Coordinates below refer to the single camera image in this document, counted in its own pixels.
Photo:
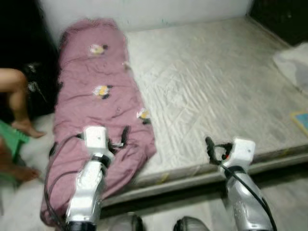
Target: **mattress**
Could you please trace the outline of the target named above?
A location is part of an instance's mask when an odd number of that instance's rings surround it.
[[[205,154],[217,143],[256,142],[252,172],[308,161],[308,139],[290,119],[307,97],[273,55],[287,48],[250,18],[129,32],[135,81],[151,113],[157,153],[105,206],[222,180]]]

